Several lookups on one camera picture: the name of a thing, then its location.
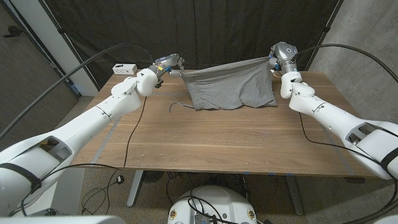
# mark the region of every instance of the gray cloth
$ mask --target gray cloth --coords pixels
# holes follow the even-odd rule
[[[268,57],[186,73],[182,79],[196,110],[277,106]]]

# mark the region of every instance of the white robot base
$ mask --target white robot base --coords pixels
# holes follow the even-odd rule
[[[211,204],[218,213],[205,201]],[[205,214],[215,215],[216,218],[221,216],[225,221],[244,224],[257,223],[253,206],[242,195],[226,187],[206,185],[188,191],[173,204],[169,211],[168,224],[213,223],[209,218],[194,211],[188,202],[201,212],[203,206]]]

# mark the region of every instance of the drawstring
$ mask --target drawstring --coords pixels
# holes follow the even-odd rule
[[[189,108],[195,108],[195,107],[193,107],[192,105],[188,105],[188,104],[186,104],[186,103],[182,103],[181,101],[179,101],[179,100],[176,99],[176,98],[170,97],[170,100],[176,100],[176,101],[178,101],[178,102],[173,102],[173,103],[170,105],[169,113],[172,112],[172,106],[173,106],[174,104],[177,104],[177,105],[180,105],[180,106],[186,106],[186,107],[189,107]]]

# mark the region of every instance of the wooden tabletop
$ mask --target wooden tabletop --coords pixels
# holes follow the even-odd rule
[[[356,114],[321,72],[302,72],[303,81],[317,96]],[[91,108],[111,94],[125,75],[113,75],[90,103]],[[126,167],[143,170],[190,172],[231,172],[245,174],[373,176],[343,149],[307,141],[299,114],[280,97],[280,79],[272,88],[277,107],[236,110],[201,110],[174,105],[176,98],[192,104],[181,78],[164,75],[164,83],[148,96],[141,121],[129,143]],[[136,126],[141,107],[116,124],[108,125],[77,155],[74,163],[97,162],[123,167],[129,136]],[[303,115],[308,137],[314,141],[333,141],[311,117]]]

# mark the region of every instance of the black cable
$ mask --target black cable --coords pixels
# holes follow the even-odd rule
[[[108,212],[109,212],[109,207],[111,206],[111,201],[110,201],[110,199],[109,199],[109,186],[110,186],[109,184],[111,183],[111,180],[112,180],[114,174],[115,174],[117,171],[118,171],[118,170],[115,170],[115,171],[113,172],[111,178],[109,178],[108,185],[106,186],[106,195],[108,196],[108,208],[106,209],[105,215],[108,214]]]
[[[95,192],[93,195],[91,195],[90,197],[88,197],[87,201],[86,201],[85,203],[83,203],[84,198],[87,196],[87,194],[89,194],[90,192],[92,192],[92,191],[94,191],[94,190],[99,190],[99,191]],[[92,197],[94,197],[96,194],[98,194],[98,193],[100,193],[100,192],[104,192],[104,199],[102,200],[101,204],[98,206],[98,208],[97,208],[94,212],[89,211],[89,210],[86,208],[86,203],[87,203]],[[94,189],[89,190],[89,191],[83,196],[83,199],[81,200],[81,214],[83,214],[84,212],[89,212],[90,214],[94,215],[94,213],[95,213],[99,208],[101,208],[101,206],[104,204],[105,199],[106,199],[106,191],[105,191],[104,188],[97,187],[97,188],[94,188]]]
[[[101,166],[101,167],[109,167],[109,168],[113,168],[113,169],[116,169],[116,170],[120,170],[119,168],[116,168],[116,167],[113,167],[113,166],[104,165],[104,164],[74,164],[74,165],[69,165],[69,166],[66,166],[66,167],[62,167],[62,168],[60,168],[60,169],[57,169],[57,170],[55,170],[55,171],[53,171],[53,172],[51,172],[51,173],[45,175],[43,178],[40,179],[40,183],[43,182],[43,180],[45,180],[47,177],[50,177],[51,175],[53,175],[53,174],[55,174],[55,173],[57,173],[57,172],[59,172],[59,171],[61,171],[61,170],[64,170],[64,169],[70,168],[70,167],[78,167],[78,166]],[[21,210],[22,210],[22,214],[24,214],[24,216],[27,216],[26,211],[25,211],[25,204],[24,204],[24,203],[25,203],[25,199],[26,199],[30,194],[32,194],[34,191],[35,191],[35,189],[34,189],[34,190],[31,190],[31,191],[29,192],[29,194],[27,194],[27,195],[24,197],[24,199],[22,199],[22,201],[21,201]]]
[[[369,157],[369,156],[365,156],[364,154],[362,154],[362,153],[360,153],[360,152],[357,152],[357,151],[354,151],[354,150],[352,150],[352,149],[348,149],[348,148],[346,148],[346,147],[338,146],[338,145],[334,145],[334,144],[327,144],[327,143],[316,142],[316,141],[310,140],[310,139],[307,137],[307,134],[305,133],[304,125],[303,125],[303,119],[302,119],[302,117],[301,117],[301,113],[298,113],[298,114],[300,115],[301,127],[302,127],[302,129],[303,129],[304,136],[305,136],[305,138],[307,138],[308,141],[310,141],[310,142],[312,142],[312,143],[315,143],[315,144],[322,144],[322,145],[326,145],[326,146],[340,147],[340,148],[342,148],[342,149],[346,149],[346,150],[348,150],[348,151],[357,153],[358,155],[361,155],[361,156],[363,156],[363,157],[365,157],[365,158],[367,158],[367,159],[369,159],[369,160],[371,160],[371,161],[373,161],[373,162],[375,162],[375,163],[377,163],[377,164],[380,165],[380,162],[376,161],[375,159],[373,159],[373,158],[371,158],[371,157]],[[393,209],[395,209],[396,207],[398,207],[398,199],[397,199],[397,200],[394,200],[394,199],[396,198],[397,192],[398,192],[398,180],[397,180],[393,175],[391,175],[390,172],[389,172],[388,170],[386,170],[386,172],[387,172],[387,173],[391,176],[391,178],[394,180],[394,185],[395,185],[395,190],[394,190],[394,193],[393,193],[393,195],[392,195],[390,201],[389,201],[384,207],[382,207],[379,211],[374,212],[373,214],[370,214],[370,215],[368,215],[368,216],[366,216],[366,217],[364,217],[364,218],[359,218],[359,219],[357,219],[357,220],[353,220],[353,221],[347,222],[347,223],[349,223],[349,224],[366,223],[366,222],[371,221],[371,220],[373,220],[373,219],[375,219],[375,218],[379,218],[380,216],[382,216],[382,215],[386,214],[387,212],[390,212],[391,210],[393,210]]]
[[[385,215],[386,213],[390,212],[391,210],[395,209],[396,207],[398,207],[398,199],[393,201],[388,207],[384,207],[382,209],[380,209],[379,211],[370,214],[366,217],[363,218],[359,218],[357,220],[353,220],[350,222],[346,222],[346,224],[363,224],[366,223],[368,221],[374,220],[376,218],[379,218],[382,215]]]
[[[129,144],[130,144],[130,140],[131,140],[132,134],[134,133],[134,131],[135,131],[136,128],[138,127],[138,124],[139,124],[139,122],[140,122],[140,120],[141,120],[141,118],[142,118],[142,114],[144,114],[144,108],[145,108],[145,103],[146,103],[146,101],[147,101],[147,97],[145,96],[144,105],[142,106],[141,115],[139,116],[138,122],[137,122],[136,126],[134,127],[134,129],[132,130],[132,132],[131,132],[131,134],[130,134],[130,137],[129,137],[129,140],[128,140],[128,142],[127,142],[127,146],[126,146],[126,156],[124,157],[124,165],[123,165],[123,168],[126,167],[127,154],[128,154],[128,152],[129,152]]]
[[[394,201],[394,199],[397,197],[397,193],[398,193],[398,180],[394,179],[394,193],[392,194],[390,201],[383,208],[386,208]]]
[[[370,53],[367,53],[364,50],[357,49],[356,47],[343,45],[343,44],[322,44],[322,45],[318,45],[318,46],[315,46],[315,47],[310,47],[310,48],[301,50],[296,55],[293,56],[292,62],[295,63],[297,57],[300,54],[305,53],[305,52],[309,52],[311,50],[315,50],[315,49],[318,49],[318,48],[321,48],[321,47],[342,47],[342,48],[354,50],[354,51],[359,52],[359,53],[361,53],[363,55],[366,55],[369,58],[373,59],[375,62],[377,62],[379,65],[381,65],[381,67],[384,68],[388,72],[388,74],[398,83],[398,76],[385,63],[383,63],[380,59],[378,59],[377,57],[375,57],[374,55],[372,55]]]
[[[192,198],[188,199],[188,204],[189,204],[189,206],[190,206],[194,211],[196,211],[197,213],[199,213],[200,215],[203,215],[204,217],[207,217],[207,218],[211,218],[212,220],[216,220],[216,221],[221,222],[221,223],[238,224],[238,223],[234,223],[234,222],[230,222],[230,221],[223,220],[223,219],[221,218],[221,215],[218,213],[217,209],[216,209],[214,206],[212,206],[212,204],[208,203],[207,201],[205,201],[205,200],[203,200],[203,199],[201,199],[201,198],[195,197],[195,196],[193,196],[193,198],[198,199],[198,200],[202,200],[203,202],[207,203],[211,208],[213,208],[213,210],[218,214],[218,216],[219,216],[220,218],[212,217],[212,216],[210,216],[210,215],[204,214],[203,212],[201,212],[201,211],[195,209],[195,208],[192,206],[192,204],[189,202],[189,200],[191,200]]]
[[[108,187],[103,187],[103,188],[101,188],[101,187],[96,187],[96,188],[94,188],[94,189],[91,189],[91,190],[89,190],[84,196],[83,196],[83,198],[81,199],[81,207],[82,207],[82,213],[84,212],[84,211],[87,211],[87,212],[90,212],[87,208],[86,208],[86,204],[87,204],[87,202],[92,198],[92,197],[94,197],[96,194],[98,194],[98,193],[100,193],[100,192],[104,192],[104,199],[103,199],[103,201],[101,202],[101,204],[98,206],[98,208],[94,211],[94,212],[90,212],[92,215],[94,215],[94,213],[96,213],[97,211],[98,211],[98,209],[100,209],[101,207],[102,207],[102,205],[104,204],[104,202],[105,202],[105,199],[106,199],[106,197],[107,197],[107,194],[106,194],[106,191],[105,191],[105,189],[107,189]],[[94,190],[99,190],[99,191],[97,191],[97,192],[95,192],[93,195],[91,195],[90,197],[88,197],[88,199],[86,200],[86,202],[83,204],[83,201],[84,201],[84,199],[85,199],[85,197],[90,193],[90,192],[92,192],[92,191],[94,191]]]
[[[149,55],[150,59],[152,61],[154,61],[154,59],[152,58],[152,55],[149,53],[148,50],[146,50],[145,48],[143,48],[143,47],[141,47],[139,45],[129,44],[129,43],[123,43],[123,44],[115,45],[113,47],[110,47],[108,49],[105,49],[105,50],[95,54],[94,56],[90,57],[89,59],[85,60],[83,63],[78,65],[71,72],[69,72],[68,74],[66,74],[62,78],[60,78],[58,81],[56,81],[52,86],[50,86],[40,96],[38,96],[29,106],[27,106],[21,113],[19,113],[19,115],[13,121],[11,121],[11,123],[6,128],[3,129],[3,131],[0,134],[0,140],[5,137],[5,135],[11,130],[11,128],[14,127],[16,125],[16,123],[30,111],[30,109],[32,109],[41,99],[43,99],[55,87],[57,87],[59,84],[61,84],[61,82],[65,81],[67,78],[71,77],[74,73],[79,71],[81,68],[83,68],[88,63],[92,62],[97,57],[99,57],[101,55],[104,55],[104,54],[106,54],[108,52],[111,52],[113,50],[116,50],[116,49],[118,49],[120,47],[128,47],[128,46],[137,47],[137,48],[140,48],[140,49],[144,50]]]
[[[166,195],[167,195],[167,198],[169,199],[170,204],[173,205],[173,201],[172,201],[172,199],[170,198],[170,195],[169,195],[169,182],[170,182],[170,180],[171,180],[171,179],[169,179],[169,180],[167,181],[167,184],[166,184]]]
[[[305,136],[305,138],[306,138],[308,141],[310,141],[310,142],[312,142],[312,143],[315,143],[315,144],[321,144],[321,145],[325,145],[325,146],[334,146],[334,147],[339,147],[339,148],[342,148],[342,149],[346,149],[346,150],[348,150],[348,151],[350,151],[350,152],[354,152],[354,153],[356,153],[356,154],[358,154],[358,155],[360,155],[360,156],[363,156],[363,157],[365,157],[365,158],[367,158],[367,159],[369,159],[369,160],[371,160],[371,161],[373,161],[373,162],[375,162],[375,163],[377,163],[378,165],[381,166],[380,162],[376,161],[376,160],[373,159],[372,157],[366,156],[365,154],[362,154],[362,153],[357,152],[357,151],[355,151],[355,150],[348,149],[347,147],[339,146],[339,145],[335,145],[335,144],[323,143],[323,142],[316,142],[316,141],[310,140],[310,139],[307,137],[307,134],[305,133],[304,125],[303,125],[303,119],[302,119],[302,117],[301,117],[301,113],[299,112],[298,115],[300,115],[301,127],[302,127],[302,129],[303,129],[304,136]]]

